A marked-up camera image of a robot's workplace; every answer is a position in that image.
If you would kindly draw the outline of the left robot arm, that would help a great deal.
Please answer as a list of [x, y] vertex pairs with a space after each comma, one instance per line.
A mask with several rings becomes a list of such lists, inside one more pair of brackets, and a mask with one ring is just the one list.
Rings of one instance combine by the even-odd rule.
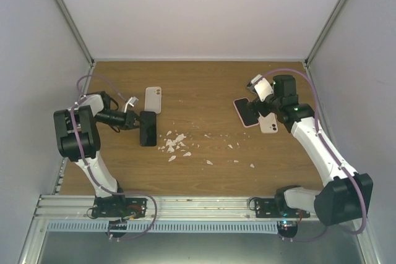
[[72, 107], [53, 114], [59, 153], [83, 170], [93, 185], [95, 197], [108, 200], [106, 210], [114, 217], [127, 212], [127, 201], [101, 156], [97, 124], [106, 124], [117, 132], [139, 128], [140, 117], [132, 110], [138, 101], [133, 96], [126, 100], [123, 109], [111, 109], [116, 101], [109, 94], [89, 93]]

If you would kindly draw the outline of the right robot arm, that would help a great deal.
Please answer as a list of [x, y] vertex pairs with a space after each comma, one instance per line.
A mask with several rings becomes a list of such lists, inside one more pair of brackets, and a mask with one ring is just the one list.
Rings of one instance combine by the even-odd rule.
[[369, 174], [360, 174], [337, 151], [323, 131], [317, 108], [299, 102], [296, 80], [292, 75], [276, 75], [271, 82], [257, 75], [248, 84], [257, 95], [250, 104], [256, 116], [274, 114], [278, 122], [301, 144], [322, 180], [320, 191], [298, 185], [278, 189], [274, 210], [282, 218], [295, 210], [313, 213], [325, 226], [361, 220], [361, 226], [352, 234], [364, 231], [373, 180]]

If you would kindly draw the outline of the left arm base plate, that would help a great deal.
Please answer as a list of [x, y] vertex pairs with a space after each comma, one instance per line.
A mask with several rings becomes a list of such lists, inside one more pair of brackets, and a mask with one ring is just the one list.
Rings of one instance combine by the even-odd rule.
[[95, 197], [93, 207], [86, 215], [90, 219], [98, 218], [143, 218], [147, 206], [146, 198], [127, 198], [125, 196]]

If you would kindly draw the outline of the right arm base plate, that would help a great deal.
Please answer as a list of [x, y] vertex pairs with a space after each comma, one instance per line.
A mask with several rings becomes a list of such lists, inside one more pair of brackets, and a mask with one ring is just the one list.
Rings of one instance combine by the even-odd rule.
[[288, 207], [286, 210], [280, 211], [274, 198], [252, 197], [248, 200], [247, 207], [255, 213], [256, 218], [300, 219], [311, 217], [309, 212]]

